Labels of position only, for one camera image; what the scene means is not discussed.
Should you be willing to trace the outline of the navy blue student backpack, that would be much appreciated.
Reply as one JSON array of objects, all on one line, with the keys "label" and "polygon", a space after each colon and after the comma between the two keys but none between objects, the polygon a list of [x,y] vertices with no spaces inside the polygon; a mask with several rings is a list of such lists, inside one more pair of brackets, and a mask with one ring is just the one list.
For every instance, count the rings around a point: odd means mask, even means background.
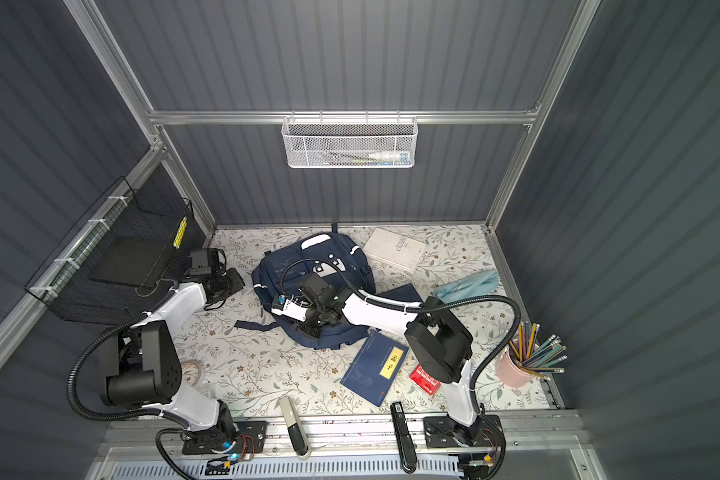
[{"label": "navy blue student backpack", "polygon": [[[351,283],[368,293],[376,292],[372,269],[363,250],[349,236],[331,231],[267,251],[251,274],[254,293],[269,314],[280,296],[304,305],[306,299],[300,295],[298,284],[311,273],[337,288]],[[275,325],[297,344],[316,350],[336,350],[368,336],[367,328],[345,324],[326,325],[313,338],[297,328],[298,320],[278,314],[273,318]]]}]

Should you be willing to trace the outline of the dark blue thin notebook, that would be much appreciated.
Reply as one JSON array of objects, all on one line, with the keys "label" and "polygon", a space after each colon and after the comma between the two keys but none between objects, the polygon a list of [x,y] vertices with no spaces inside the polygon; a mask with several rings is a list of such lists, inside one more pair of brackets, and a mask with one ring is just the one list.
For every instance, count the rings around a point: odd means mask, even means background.
[{"label": "dark blue thin notebook", "polygon": [[384,299],[393,300],[404,303],[421,304],[422,298],[411,283],[401,285],[399,287],[378,293],[378,296]]}]

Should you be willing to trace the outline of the blue notebook with yellow label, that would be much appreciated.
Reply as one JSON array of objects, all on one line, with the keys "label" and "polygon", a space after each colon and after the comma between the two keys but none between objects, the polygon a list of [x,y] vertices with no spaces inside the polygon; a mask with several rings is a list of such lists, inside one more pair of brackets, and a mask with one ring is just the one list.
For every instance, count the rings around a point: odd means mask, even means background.
[{"label": "blue notebook with yellow label", "polygon": [[376,407],[389,393],[409,347],[381,333],[371,333],[340,384]]}]

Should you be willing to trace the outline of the white Robinson Crusoe book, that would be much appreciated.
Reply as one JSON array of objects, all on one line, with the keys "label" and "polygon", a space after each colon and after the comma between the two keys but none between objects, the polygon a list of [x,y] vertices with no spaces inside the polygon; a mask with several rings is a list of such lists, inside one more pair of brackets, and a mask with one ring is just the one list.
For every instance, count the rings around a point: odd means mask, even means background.
[{"label": "white Robinson Crusoe book", "polygon": [[379,228],[373,231],[363,246],[367,257],[406,272],[416,270],[425,249],[424,242]]}]

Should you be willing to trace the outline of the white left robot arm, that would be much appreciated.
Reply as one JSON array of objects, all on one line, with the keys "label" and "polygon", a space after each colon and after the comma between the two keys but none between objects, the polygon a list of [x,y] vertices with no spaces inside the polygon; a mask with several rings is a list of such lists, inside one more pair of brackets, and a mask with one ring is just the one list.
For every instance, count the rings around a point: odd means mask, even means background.
[{"label": "white left robot arm", "polygon": [[97,348],[107,406],[152,409],[194,434],[233,437],[237,428],[229,408],[183,380],[173,342],[184,323],[200,310],[217,308],[244,287],[236,269],[178,280],[153,311]]}]

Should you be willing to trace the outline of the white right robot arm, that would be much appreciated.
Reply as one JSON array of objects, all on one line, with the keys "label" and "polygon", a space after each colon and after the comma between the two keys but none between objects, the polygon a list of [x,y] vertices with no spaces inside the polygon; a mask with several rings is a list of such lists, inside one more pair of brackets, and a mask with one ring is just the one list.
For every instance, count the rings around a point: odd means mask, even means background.
[{"label": "white right robot arm", "polygon": [[333,286],[315,273],[299,283],[298,291],[310,303],[304,313],[309,327],[339,322],[403,337],[426,374],[440,382],[450,419],[463,427],[476,423],[470,387],[473,337],[438,299],[394,301],[351,286]]}]

